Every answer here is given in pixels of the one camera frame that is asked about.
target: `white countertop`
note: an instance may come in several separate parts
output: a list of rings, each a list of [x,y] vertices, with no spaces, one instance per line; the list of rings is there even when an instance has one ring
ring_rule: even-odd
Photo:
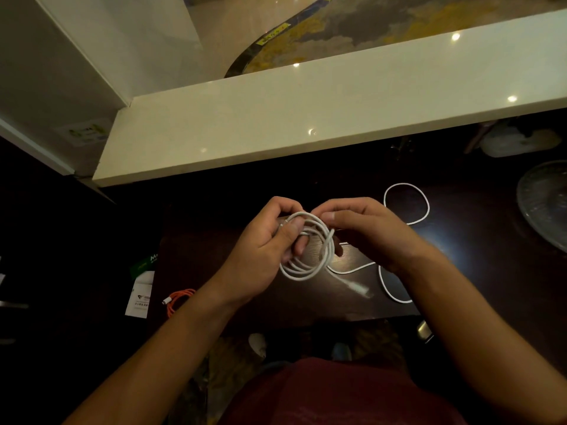
[[[136,97],[93,180],[135,182],[567,106],[567,10]]]

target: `forearm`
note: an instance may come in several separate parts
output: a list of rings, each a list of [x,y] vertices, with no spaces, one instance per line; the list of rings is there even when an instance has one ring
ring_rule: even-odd
[[[535,423],[567,419],[567,381],[441,253],[417,258],[402,279],[478,393]]]
[[[65,424],[160,424],[235,310],[211,279]]]

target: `person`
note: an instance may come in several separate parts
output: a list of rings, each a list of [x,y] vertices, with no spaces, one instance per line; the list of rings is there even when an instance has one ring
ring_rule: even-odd
[[[272,282],[280,262],[301,255],[304,220],[280,229],[281,213],[302,211],[272,198],[218,272],[65,424],[160,424],[231,316]],[[395,273],[469,385],[521,420],[567,424],[567,380],[500,318],[433,245],[371,198],[330,200],[313,214],[341,229],[366,256]],[[445,400],[407,377],[365,365],[303,359],[251,380],[221,418],[236,423],[457,424]]]

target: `red shirt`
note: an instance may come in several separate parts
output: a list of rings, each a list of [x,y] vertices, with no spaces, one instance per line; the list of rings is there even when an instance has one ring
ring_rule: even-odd
[[[404,374],[318,358],[248,382],[219,425],[465,425],[455,407]]]

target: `yellow sticker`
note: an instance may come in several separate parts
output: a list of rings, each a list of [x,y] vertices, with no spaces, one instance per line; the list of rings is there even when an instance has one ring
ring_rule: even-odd
[[[280,34],[280,32],[282,32],[283,30],[285,30],[287,27],[290,27],[290,26],[291,26],[290,24],[288,24],[287,22],[284,22],[278,28],[274,28],[272,31],[269,32],[269,34],[266,34],[265,36],[263,36],[259,41],[256,42],[256,44],[260,45],[260,46],[264,46],[271,39],[273,39],[276,35]]]

